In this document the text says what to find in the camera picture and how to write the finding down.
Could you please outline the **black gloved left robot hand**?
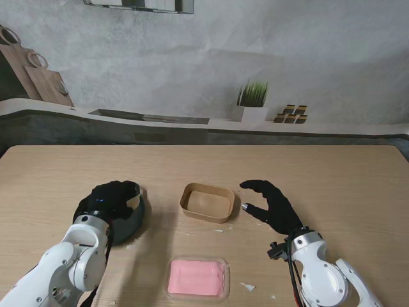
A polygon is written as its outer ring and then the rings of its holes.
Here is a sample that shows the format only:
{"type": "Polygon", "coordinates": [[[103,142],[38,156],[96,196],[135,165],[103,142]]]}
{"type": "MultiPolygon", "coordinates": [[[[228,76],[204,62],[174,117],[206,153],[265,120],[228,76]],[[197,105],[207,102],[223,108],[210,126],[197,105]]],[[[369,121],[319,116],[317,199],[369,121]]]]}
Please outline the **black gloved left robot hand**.
{"type": "Polygon", "coordinates": [[[73,221],[82,215],[93,215],[106,222],[128,219],[134,209],[128,201],[140,194],[140,187],[132,181],[112,181],[96,186],[91,193],[79,202],[73,221]]]}

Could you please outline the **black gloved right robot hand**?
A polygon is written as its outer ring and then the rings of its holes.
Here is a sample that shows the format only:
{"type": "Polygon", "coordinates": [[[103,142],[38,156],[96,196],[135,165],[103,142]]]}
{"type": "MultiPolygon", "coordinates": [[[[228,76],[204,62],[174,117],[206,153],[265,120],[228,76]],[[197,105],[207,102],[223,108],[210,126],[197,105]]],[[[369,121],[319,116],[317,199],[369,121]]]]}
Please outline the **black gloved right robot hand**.
{"type": "Polygon", "coordinates": [[[268,224],[277,233],[289,235],[293,230],[303,227],[287,197],[269,181],[246,180],[240,184],[240,187],[262,194],[268,204],[267,210],[250,203],[243,203],[242,208],[252,217],[268,224]]]}

